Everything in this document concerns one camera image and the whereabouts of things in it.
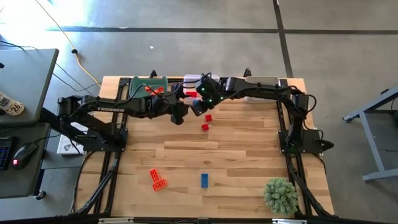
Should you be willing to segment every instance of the yellow cable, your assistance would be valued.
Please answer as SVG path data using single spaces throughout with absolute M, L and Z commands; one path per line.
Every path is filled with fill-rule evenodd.
M 101 85 L 100 85 L 100 83 L 97 81 L 97 79 L 94 78 L 90 73 L 88 73 L 87 70 L 81 65 L 81 63 L 80 63 L 80 61 L 79 61 L 79 58 L 78 58 L 78 56 L 77 56 L 77 50 L 75 49 L 75 46 L 73 46 L 73 44 L 72 44 L 72 42 L 70 41 L 70 39 L 69 39 L 69 37 L 67 36 L 67 34 L 66 34 L 66 33 L 63 31 L 63 29 L 58 25 L 58 22 L 56 22 L 55 19 L 44 9 L 44 7 L 38 2 L 38 0 L 35 0 L 35 1 L 36 1 L 37 4 L 39 4 L 39 6 L 45 11 L 45 13 L 47 13 L 47 15 L 49 15 L 49 17 L 54 21 L 54 23 L 55 23 L 55 24 L 58 26 L 58 28 L 62 31 L 62 33 L 64 34 L 64 36 L 68 39 L 69 44 L 70 44 L 70 46 L 72 47 L 72 53 L 75 51 L 75 53 L 73 53 L 73 54 L 75 54 L 77 64 L 79 64 L 80 68 L 81 68 L 83 71 L 85 71 L 85 73 L 86 73 L 90 78 L 92 78 L 92 79 L 95 81 L 95 83 L 97 83 L 97 85 L 98 85 L 99 87 L 101 87 Z

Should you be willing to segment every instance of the gray floor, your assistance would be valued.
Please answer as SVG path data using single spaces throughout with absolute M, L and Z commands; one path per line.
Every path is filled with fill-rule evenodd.
M 217 1 L 40 1 L 64 26 L 222 27 L 275 29 L 271 0 Z M 397 1 L 279 0 L 286 29 L 397 29 Z M 31 19 L 12 19 L 18 13 Z M 20 45 L 56 47 L 58 63 L 84 86 L 93 84 L 75 63 L 60 32 L 35 2 L 9 3 L 0 12 L 2 38 Z M 286 76 L 278 34 L 173 34 L 69 32 L 82 63 L 99 80 L 105 75 L 184 75 L 211 71 L 221 76 Z M 376 171 L 361 123 L 342 116 L 398 85 L 398 35 L 287 35 L 294 77 L 304 78 L 318 98 L 313 112 L 318 128 L 335 147 L 325 153 L 328 184 L 337 215 L 397 223 L 398 178 L 365 184 L 361 175 Z M 59 69 L 55 73 L 73 83 Z M 98 93 L 98 87 L 91 91 Z M 59 96 L 74 91 L 53 78 L 45 106 L 54 111 Z M 385 155 L 397 167 L 398 154 Z M 0 220 L 67 214 L 77 170 L 50 170 L 43 182 L 45 200 L 0 200 Z

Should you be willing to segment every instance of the wooden table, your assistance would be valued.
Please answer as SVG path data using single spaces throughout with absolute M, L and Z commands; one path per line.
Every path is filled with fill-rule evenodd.
M 99 95 L 115 98 L 119 79 L 104 77 Z M 290 78 L 288 84 L 305 91 L 303 79 Z M 192 111 L 180 126 L 171 123 L 170 116 L 127 119 L 128 146 L 119 166 L 113 217 L 281 217 L 264 205 L 263 198 L 268 181 L 287 177 L 285 157 L 279 152 L 276 103 L 226 100 L 207 114 L 213 117 L 207 132 L 200 127 L 205 117 L 196 117 Z M 95 116 L 110 122 L 112 114 L 97 112 Z M 313 127 L 310 114 L 306 124 Z M 98 185 L 103 156 L 97 152 L 86 162 L 77 209 Z M 322 163 L 311 154 L 302 157 L 309 189 L 326 211 L 334 213 Z M 153 168 L 169 184 L 158 192 L 149 175 Z M 201 188 L 203 173 L 209 176 L 208 189 Z M 108 187 L 104 192 L 102 205 Z

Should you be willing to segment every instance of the green plant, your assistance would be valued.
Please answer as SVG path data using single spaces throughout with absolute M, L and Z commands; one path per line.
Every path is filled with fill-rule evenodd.
M 292 215 L 297 211 L 296 188 L 286 181 L 285 178 L 277 177 L 270 180 L 264 189 L 264 200 L 266 205 L 274 213 L 285 216 Z

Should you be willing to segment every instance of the blue lego brick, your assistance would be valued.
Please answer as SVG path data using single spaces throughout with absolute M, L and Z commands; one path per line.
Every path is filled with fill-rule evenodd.
M 208 188 L 209 187 L 209 175 L 201 174 L 201 187 Z

